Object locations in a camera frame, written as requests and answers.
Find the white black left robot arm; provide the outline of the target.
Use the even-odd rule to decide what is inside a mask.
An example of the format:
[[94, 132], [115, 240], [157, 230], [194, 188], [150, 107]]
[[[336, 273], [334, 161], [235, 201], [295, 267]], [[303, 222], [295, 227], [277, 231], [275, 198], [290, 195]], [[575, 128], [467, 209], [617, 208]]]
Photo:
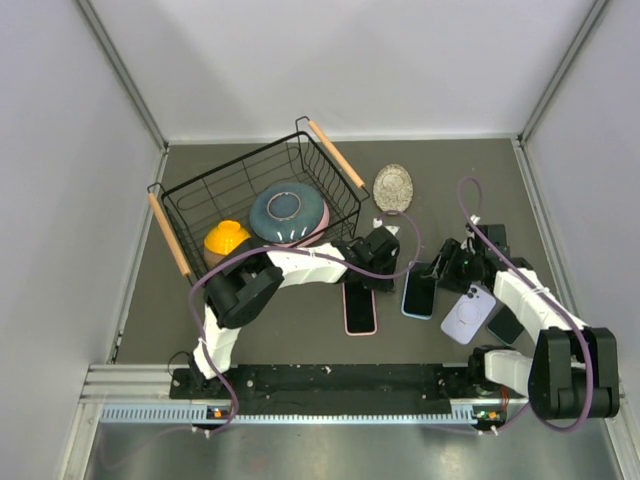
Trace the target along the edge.
[[387, 227], [352, 242], [316, 247], [267, 247], [255, 238], [242, 241], [189, 293], [189, 308], [200, 329], [189, 361], [192, 384], [209, 397], [224, 390], [240, 329], [261, 314], [278, 290], [360, 282], [368, 290], [390, 291], [398, 254], [399, 241]]

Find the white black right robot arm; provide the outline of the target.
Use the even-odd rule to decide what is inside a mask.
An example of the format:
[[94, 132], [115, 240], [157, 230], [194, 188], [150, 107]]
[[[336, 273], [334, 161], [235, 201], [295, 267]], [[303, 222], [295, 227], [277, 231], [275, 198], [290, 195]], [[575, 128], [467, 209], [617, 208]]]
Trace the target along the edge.
[[447, 239], [420, 268], [426, 278], [462, 295], [481, 286], [534, 343], [532, 356], [510, 346], [481, 346], [466, 380], [487, 396], [504, 386], [529, 401], [542, 420], [612, 418], [620, 408], [617, 341], [571, 314], [540, 282], [531, 264], [513, 257], [502, 224], [467, 224], [467, 238]]

